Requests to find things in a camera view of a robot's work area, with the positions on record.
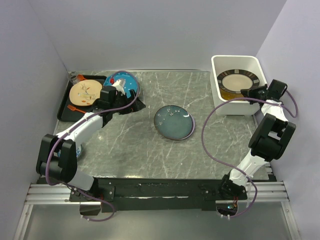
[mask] orange spatula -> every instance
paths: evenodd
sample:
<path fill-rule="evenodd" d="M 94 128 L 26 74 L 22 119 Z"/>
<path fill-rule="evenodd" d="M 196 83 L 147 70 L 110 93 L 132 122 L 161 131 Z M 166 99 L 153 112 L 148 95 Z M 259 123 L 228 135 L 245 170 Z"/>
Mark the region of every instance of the orange spatula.
<path fill-rule="evenodd" d="M 78 111 L 78 112 L 83 113 L 83 114 L 87 113 L 86 111 L 82 111 L 82 110 L 80 110 L 80 109 L 78 109 L 75 106 L 72 106 L 70 104 L 67 106 L 67 108 L 70 109 L 71 111 Z"/>
<path fill-rule="evenodd" d="M 76 78 L 81 82 L 81 81 L 83 81 L 83 80 L 87 80 L 83 75 L 81 75 L 81 74 L 78 74 L 77 76 L 76 76 Z"/>

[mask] white wall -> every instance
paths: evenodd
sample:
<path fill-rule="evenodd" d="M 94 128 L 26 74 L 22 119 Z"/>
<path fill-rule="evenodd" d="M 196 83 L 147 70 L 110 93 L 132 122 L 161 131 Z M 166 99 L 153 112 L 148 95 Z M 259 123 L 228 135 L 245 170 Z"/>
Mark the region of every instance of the white wall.
<path fill-rule="evenodd" d="M 272 163 L 284 180 L 304 240 L 320 239 L 320 2 L 288 0 L 257 57 L 269 82 L 288 84 L 299 117 L 286 152 Z M 294 109 L 289 97 L 285 105 Z"/>
<path fill-rule="evenodd" d="M 30 0 L 68 70 L 211 70 L 255 56 L 286 0 Z"/>
<path fill-rule="evenodd" d="M 16 231 L 66 69 L 27 0 L 0 1 L 0 238 Z"/>

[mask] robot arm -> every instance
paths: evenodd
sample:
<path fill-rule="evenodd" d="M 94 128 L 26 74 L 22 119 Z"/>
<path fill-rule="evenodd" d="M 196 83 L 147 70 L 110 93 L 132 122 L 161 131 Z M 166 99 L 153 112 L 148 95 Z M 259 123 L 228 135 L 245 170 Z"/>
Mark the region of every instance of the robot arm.
<path fill-rule="evenodd" d="M 103 110 L 118 109 L 105 113 L 102 112 L 78 126 L 73 132 L 66 136 L 60 144 L 58 144 L 55 152 L 61 151 L 60 156 L 52 156 L 50 163 L 49 176 L 53 178 L 53 180 L 68 183 L 88 191 L 94 196 L 99 193 L 98 181 L 94 177 L 78 170 L 76 149 L 82 143 L 89 140 L 94 132 L 103 128 L 112 119 L 114 113 L 124 115 L 137 112 L 146 107 L 146 105 L 137 98 L 130 107 L 119 109 L 131 103 L 136 95 L 134 90 L 130 90 L 131 96 L 128 98 L 124 91 L 124 84 L 125 80 L 122 79 L 116 81 L 112 86 L 104 86 L 100 91 L 100 98 L 93 103 L 93 112 L 87 112 L 78 122 L 57 135 L 47 134 L 44 136 L 41 141 L 36 165 L 37 173 L 43 176 L 46 174 L 45 171 L 49 152 L 55 142 L 65 133 L 69 132 L 71 128 L 83 121 L 83 119 L 87 119 L 97 112 L 100 113 Z"/>
<path fill-rule="evenodd" d="M 264 100 L 278 106 L 260 104 L 264 118 L 250 139 L 249 152 L 237 166 L 246 175 L 237 169 L 232 169 L 222 179 L 221 195 L 237 197 L 245 189 L 247 176 L 252 178 L 260 167 L 273 159 L 279 159 L 284 153 L 296 129 L 296 125 L 287 120 L 280 106 L 280 97 L 286 90 L 285 83 L 273 80 L 268 89 L 267 86 L 262 86 L 241 91 L 245 97 Z"/>

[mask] marble surface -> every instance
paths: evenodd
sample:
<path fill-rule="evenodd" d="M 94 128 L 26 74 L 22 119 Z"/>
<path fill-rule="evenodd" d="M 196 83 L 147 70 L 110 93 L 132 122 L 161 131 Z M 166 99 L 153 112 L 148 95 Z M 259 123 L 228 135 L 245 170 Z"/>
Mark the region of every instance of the marble surface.
<path fill-rule="evenodd" d="M 110 75 L 111 71 L 81 72 Z M 140 99 L 146 108 L 113 119 L 82 144 L 78 167 L 95 177 L 221 179 L 231 169 L 207 156 L 201 129 L 214 108 L 209 72 L 133 71 L 141 86 Z M 166 105 L 185 108 L 195 119 L 193 135 L 182 141 L 164 138 L 154 127 L 157 110 Z M 56 132 L 71 126 L 59 122 Z M 204 132 L 209 152 L 229 164 L 238 165 L 247 154 L 255 131 L 252 116 L 213 114 Z M 266 168 L 254 175 L 267 180 Z"/>

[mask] white basket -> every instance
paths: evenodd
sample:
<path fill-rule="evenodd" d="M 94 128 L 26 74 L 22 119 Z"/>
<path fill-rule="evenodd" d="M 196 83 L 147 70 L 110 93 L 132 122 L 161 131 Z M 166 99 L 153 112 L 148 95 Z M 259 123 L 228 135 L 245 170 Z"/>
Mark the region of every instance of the white basket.
<path fill-rule="evenodd" d="M 211 90 L 214 106 L 218 106 L 227 100 L 220 94 L 217 76 L 224 71 L 241 69 L 255 74 L 260 80 L 259 86 L 267 83 L 261 69 L 259 60 L 254 56 L 214 55 L 211 58 L 213 72 L 210 75 Z M 259 110 L 259 104 L 250 105 L 248 101 L 232 101 L 216 110 L 218 115 L 253 115 Z"/>

